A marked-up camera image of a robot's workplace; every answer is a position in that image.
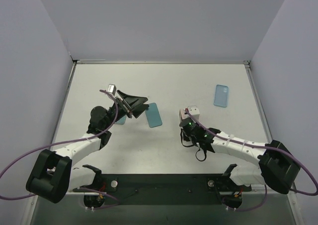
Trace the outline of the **teal phone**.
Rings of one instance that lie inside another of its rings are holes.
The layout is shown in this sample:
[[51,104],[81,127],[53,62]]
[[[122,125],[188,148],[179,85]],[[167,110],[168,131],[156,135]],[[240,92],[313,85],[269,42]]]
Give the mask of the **teal phone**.
[[162,125],[162,119],[156,103],[150,103],[145,113],[150,128],[155,128]]

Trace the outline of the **light blue phone case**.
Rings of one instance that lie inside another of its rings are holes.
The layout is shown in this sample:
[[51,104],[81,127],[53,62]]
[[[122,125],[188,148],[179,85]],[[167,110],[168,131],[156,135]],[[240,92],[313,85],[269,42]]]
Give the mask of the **light blue phone case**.
[[226,108],[228,106],[229,88],[225,85],[216,85],[214,106]]

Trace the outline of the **pink phone case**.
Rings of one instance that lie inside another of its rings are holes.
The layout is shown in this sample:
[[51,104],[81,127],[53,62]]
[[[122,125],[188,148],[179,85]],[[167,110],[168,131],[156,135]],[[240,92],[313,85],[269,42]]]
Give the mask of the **pink phone case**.
[[188,114],[186,113],[185,109],[180,109],[180,111],[179,111],[180,122],[186,118],[188,118]]

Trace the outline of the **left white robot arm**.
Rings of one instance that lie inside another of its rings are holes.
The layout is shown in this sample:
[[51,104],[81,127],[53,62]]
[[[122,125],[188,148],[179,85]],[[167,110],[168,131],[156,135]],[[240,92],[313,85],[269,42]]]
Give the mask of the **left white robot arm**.
[[91,166],[76,164],[93,152],[104,148],[111,137],[110,128],[121,118],[138,118],[149,105],[147,98],[132,96],[117,91],[118,96],[104,91],[113,101],[108,109],[94,107],[90,112],[87,132],[77,140],[67,142],[57,150],[41,151],[26,182],[26,190],[47,199],[60,202],[67,192],[87,187],[91,191],[103,192],[106,183],[101,170]]

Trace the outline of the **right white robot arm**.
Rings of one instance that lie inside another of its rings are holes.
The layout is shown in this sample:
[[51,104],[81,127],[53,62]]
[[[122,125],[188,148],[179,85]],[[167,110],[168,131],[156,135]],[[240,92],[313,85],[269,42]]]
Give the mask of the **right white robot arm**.
[[224,153],[256,166],[255,169],[236,166],[230,179],[236,185],[266,184],[272,190],[288,194],[297,177],[300,166],[289,156],[288,149],[279,141],[255,143],[228,135],[218,129],[205,130],[190,117],[179,124],[187,141],[198,147],[207,157],[207,152]]

